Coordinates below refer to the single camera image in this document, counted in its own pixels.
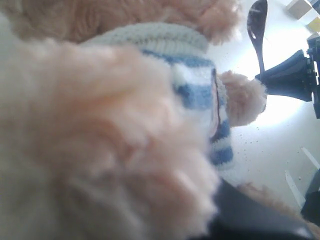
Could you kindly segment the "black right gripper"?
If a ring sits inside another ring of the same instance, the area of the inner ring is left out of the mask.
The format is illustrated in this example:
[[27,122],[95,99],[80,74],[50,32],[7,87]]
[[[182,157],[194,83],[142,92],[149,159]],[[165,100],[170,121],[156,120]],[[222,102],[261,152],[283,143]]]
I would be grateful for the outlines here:
[[[305,57],[302,49],[282,63],[265,70],[257,80],[263,81],[268,95],[295,98],[304,102],[313,102],[315,116],[320,117],[320,37],[307,40],[308,49]],[[284,76],[304,76],[305,84],[298,81],[267,81]]]

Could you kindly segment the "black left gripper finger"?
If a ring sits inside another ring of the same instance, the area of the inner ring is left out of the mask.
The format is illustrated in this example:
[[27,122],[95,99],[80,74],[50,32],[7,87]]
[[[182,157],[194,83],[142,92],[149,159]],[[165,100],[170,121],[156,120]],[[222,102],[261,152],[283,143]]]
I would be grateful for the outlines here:
[[306,223],[249,198],[223,180],[214,197],[217,216],[208,240],[314,240]]

